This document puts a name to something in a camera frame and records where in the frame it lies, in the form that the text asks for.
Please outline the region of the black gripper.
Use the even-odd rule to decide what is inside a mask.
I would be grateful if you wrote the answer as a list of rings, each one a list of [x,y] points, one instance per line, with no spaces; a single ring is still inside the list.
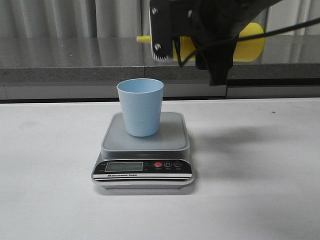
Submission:
[[[182,58],[175,43],[179,66],[195,57],[196,66],[208,70],[210,86],[226,85],[240,32],[253,18],[251,0],[172,0],[172,33],[189,37],[195,50]]]

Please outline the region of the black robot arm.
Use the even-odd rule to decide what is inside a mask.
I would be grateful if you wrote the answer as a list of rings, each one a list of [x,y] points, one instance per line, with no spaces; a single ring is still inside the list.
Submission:
[[[195,65],[207,70],[211,86],[225,85],[240,32],[275,0],[172,0],[174,36],[190,37]]]

